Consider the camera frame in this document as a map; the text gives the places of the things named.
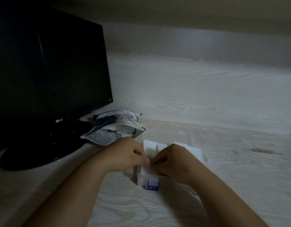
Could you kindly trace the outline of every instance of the forearm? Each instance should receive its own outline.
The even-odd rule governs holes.
[[[92,156],[57,188],[23,226],[86,226],[106,173],[97,156]]]
[[[198,162],[191,170],[190,186],[219,226],[262,227],[267,224],[213,172]]]

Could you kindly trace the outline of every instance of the white wood grain tabletop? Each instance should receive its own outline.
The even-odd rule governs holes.
[[[270,226],[291,226],[290,136],[148,119],[140,123],[146,128],[188,133],[192,145],[204,151],[208,168]],[[87,143],[39,168],[18,172],[0,169],[0,226],[20,226],[83,160],[99,149]],[[197,195],[175,190],[172,183],[153,192],[135,182],[134,169],[108,174],[88,225],[209,226]]]

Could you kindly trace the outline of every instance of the plastic bag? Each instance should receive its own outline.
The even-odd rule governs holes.
[[[140,115],[125,109],[93,115],[92,129],[81,138],[102,146],[107,146],[121,137],[135,138],[146,130],[138,123]]]

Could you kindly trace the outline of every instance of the monitor screen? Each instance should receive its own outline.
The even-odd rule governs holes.
[[[0,4],[0,139],[112,101],[101,25]]]

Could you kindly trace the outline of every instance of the hand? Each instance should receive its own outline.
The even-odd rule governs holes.
[[[103,148],[94,157],[107,172],[122,171],[150,163],[143,147],[131,137],[120,138]]]
[[[160,151],[152,160],[152,167],[159,173],[166,174],[179,183],[190,183],[193,165],[200,163],[183,146],[172,144]]]

